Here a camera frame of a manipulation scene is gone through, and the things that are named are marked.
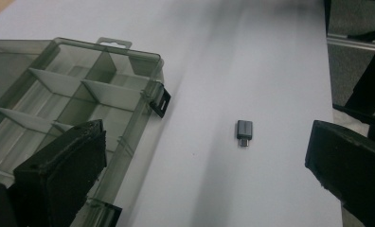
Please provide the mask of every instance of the box latch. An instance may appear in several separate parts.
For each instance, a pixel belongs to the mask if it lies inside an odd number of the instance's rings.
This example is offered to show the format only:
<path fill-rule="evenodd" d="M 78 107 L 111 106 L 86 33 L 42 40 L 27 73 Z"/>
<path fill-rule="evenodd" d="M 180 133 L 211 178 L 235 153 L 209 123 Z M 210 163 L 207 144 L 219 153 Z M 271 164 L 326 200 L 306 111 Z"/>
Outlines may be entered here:
<path fill-rule="evenodd" d="M 156 96 L 150 101 L 150 107 L 161 117 L 164 117 L 170 103 L 170 93 L 165 89 L 164 84 L 158 83 Z"/>

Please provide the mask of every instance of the clear plastic box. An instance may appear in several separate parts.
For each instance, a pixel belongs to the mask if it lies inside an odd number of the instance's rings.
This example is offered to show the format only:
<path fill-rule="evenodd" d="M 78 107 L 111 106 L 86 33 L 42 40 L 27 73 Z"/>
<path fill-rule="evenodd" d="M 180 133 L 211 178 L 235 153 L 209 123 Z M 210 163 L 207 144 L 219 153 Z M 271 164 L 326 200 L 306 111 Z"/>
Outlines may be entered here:
<path fill-rule="evenodd" d="M 53 41 L 0 41 L 0 183 L 65 131 L 102 119 L 108 166 L 72 226 L 105 226 L 152 110 L 170 101 L 157 54 Z"/>

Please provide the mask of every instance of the usb adapter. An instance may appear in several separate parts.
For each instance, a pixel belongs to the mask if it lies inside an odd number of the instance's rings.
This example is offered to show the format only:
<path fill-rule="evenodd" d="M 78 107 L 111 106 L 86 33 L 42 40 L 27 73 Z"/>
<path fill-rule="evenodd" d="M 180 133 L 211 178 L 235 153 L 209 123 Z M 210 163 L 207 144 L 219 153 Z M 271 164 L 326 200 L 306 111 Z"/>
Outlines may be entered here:
<path fill-rule="evenodd" d="M 249 147 L 249 140 L 252 139 L 253 123 L 251 121 L 238 121 L 237 138 L 241 147 Z"/>

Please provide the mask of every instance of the black clip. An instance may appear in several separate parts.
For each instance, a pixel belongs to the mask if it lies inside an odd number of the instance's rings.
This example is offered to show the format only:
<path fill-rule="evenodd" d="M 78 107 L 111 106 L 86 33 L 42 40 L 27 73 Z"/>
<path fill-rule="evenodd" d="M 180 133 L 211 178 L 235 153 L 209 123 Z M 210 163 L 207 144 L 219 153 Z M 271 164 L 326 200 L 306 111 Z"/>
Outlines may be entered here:
<path fill-rule="evenodd" d="M 161 92 L 159 96 L 150 102 L 150 107 L 161 117 L 164 117 L 164 114 L 170 103 L 170 93 L 165 89 L 164 85 L 161 84 Z"/>

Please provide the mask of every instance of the white table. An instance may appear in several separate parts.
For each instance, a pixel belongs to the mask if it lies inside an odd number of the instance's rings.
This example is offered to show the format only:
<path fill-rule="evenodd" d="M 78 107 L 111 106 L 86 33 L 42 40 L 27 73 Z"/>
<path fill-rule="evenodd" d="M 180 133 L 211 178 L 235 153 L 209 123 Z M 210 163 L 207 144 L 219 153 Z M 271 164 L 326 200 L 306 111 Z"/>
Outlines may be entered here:
<path fill-rule="evenodd" d="M 0 39 L 101 36 L 161 54 L 172 94 L 119 190 L 119 226 L 342 225 L 304 167 L 313 121 L 332 121 L 322 1 L 17 0 L 0 14 Z"/>

